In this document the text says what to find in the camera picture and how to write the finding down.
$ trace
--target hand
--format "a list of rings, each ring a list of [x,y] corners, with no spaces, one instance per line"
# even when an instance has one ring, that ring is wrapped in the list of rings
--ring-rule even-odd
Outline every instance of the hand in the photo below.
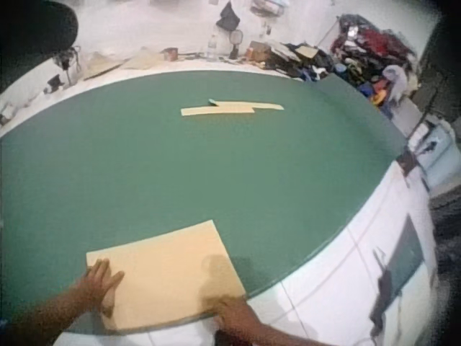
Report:
[[[93,267],[89,267],[85,275],[73,287],[85,311],[99,309],[107,291],[116,287],[124,275],[124,272],[118,272],[111,276],[108,259],[102,261],[98,259]]]
[[[213,311],[220,329],[234,337],[247,340],[261,329],[258,316],[243,298],[222,298]]]

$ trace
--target green cutting mat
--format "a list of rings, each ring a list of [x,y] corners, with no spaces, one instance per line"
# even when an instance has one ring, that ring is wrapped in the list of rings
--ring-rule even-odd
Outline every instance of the green cutting mat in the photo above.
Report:
[[[285,111],[181,116],[209,98]],[[209,219],[258,293],[347,224],[402,145],[336,77],[176,72],[79,94],[2,139],[3,316],[67,287],[88,251]]]

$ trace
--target pile of clothes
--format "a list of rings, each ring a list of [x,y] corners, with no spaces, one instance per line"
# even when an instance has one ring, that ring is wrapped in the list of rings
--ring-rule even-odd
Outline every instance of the pile of clothes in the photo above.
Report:
[[[390,108],[418,87],[415,51],[391,30],[379,30],[356,14],[339,18],[331,46],[335,72],[392,117]]]

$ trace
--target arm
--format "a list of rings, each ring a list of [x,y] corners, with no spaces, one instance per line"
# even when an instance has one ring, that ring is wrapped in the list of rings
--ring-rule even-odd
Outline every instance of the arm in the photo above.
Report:
[[[66,292],[15,319],[6,327],[5,345],[49,345],[86,311],[99,308],[107,291],[123,279],[123,272],[106,275],[109,260],[98,260]]]
[[[251,307],[238,298],[223,298],[215,306],[216,322],[224,332],[259,346],[328,346],[285,334],[262,324]]]

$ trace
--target plastic bottle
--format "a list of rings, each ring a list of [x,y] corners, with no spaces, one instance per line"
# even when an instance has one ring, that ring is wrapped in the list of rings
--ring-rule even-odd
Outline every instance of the plastic bottle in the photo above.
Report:
[[[218,45],[218,40],[216,35],[211,35],[210,40],[208,41],[207,49],[207,61],[216,61],[216,46]]]

